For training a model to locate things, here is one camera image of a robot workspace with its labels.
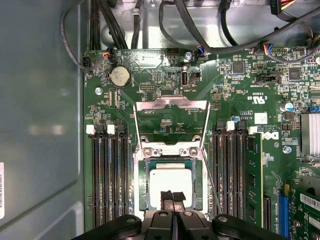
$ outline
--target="screw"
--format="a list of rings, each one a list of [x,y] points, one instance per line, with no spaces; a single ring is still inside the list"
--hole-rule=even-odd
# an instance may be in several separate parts
[[[190,61],[192,59],[192,53],[187,51],[185,54],[184,54],[184,58],[188,61]]]
[[[219,220],[220,222],[223,222],[223,223],[228,222],[228,218],[226,218],[225,216],[220,216],[220,217],[218,217],[218,220]]]
[[[143,155],[144,155],[145,157],[150,157],[151,154],[152,154],[152,151],[151,151],[150,148],[145,148],[145,149],[143,150]]]
[[[313,232],[311,234],[311,239],[312,240],[320,240],[320,235],[318,233]]]
[[[183,214],[186,215],[187,217],[191,217],[193,215],[193,213],[190,211],[185,211]]]
[[[135,221],[134,218],[128,218],[128,219],[126,220],[127,223],[133,223],[134,221]]]
[[[150,6],[151,6],[151,7],[156,6],[156,1],[155,1],[155,0],[150,0]]]
[[[195,157],[195,156],[198,155],[198,150],[196,148],[194,148],[194,147],[190,148],[189,154],[190,154],[190,156]]]
[[[294,219],[293,220],[293,226],[296,227],[296,228],[300,228],[301,225],[300,225],[300,222],[298,220]]]
[[[103,90],[102,90],[101,87],[97,87],[97,88],[94,90],[94,92],[95,92],[95,94],[97,94],[97,95],[101,95],[102,92],[103,92]]]
[[[285,154],[289,154],[289,153],[292,152],[292,148],[289,147],[289,146],[284,146],[284,147],[283,147],[283,152],[284,152]]]

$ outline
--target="sticker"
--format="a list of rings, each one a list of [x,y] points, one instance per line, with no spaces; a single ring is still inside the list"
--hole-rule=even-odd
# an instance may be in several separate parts
[[[309,223],[313,226],[315,226],[317,229],[320,229],[320,222],[315,220],[314,218],[309,216]]]
[[[314,200],[311,197],[303,195],[302,193],[300,193],[300,201],[320,211],[320,201]]]
[[[5,216],[5,164],[0,162],[0,219]]]
[[[266,112],[255,113],[254,124],[268,124],[268,114]]]

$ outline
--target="silver metal frame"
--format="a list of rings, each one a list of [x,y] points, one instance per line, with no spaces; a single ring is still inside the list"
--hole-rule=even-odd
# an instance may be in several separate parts
[[[192,141],[179,141],[175,145],[167,145],[164,142],[141,141],[137,112],[150,109],[164,109],[167,105],[177,105],[180,109],[199,108],[206,111],[206,119],[202,129],[202,137],[195,135]],[[206,130],[210,115],[210,102],[206,100],[190,101],[181,95],[164,95],[153,102],[136,102],[133,106],[134,121],[138,144],[133,154],[134,177],[134,202],[139,203],[139,161],[148,158],[160,158],[161,156],[177,156],[182,158],[196,158],[202,161],[202,213],[208,212],[208,153],[204,147]],[[139,204],[134,205],[134,214],[141,219],[144,212],[139,210]]]

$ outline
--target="yellow wire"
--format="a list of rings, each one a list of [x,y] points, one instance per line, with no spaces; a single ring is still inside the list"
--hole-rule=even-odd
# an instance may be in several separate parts
[[[281,7],[281,10],[286,9],[287,7],[289,7],[291,4],[294,4],[295,2],[296,2],[296,0],[293,0],[293,1],[291,1],[291,2],[288,2],[286,5],[284,5],[284,6]]]

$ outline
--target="chip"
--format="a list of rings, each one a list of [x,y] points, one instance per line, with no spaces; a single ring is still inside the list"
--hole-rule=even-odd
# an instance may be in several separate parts
[[[289,68],[289,80],[300,80],[301,78],[301,68],[291,67]]]
[[[245,64],[243,61],[235,61],[232,64],[232,72],[234,74],[244,74],[245,73]]]

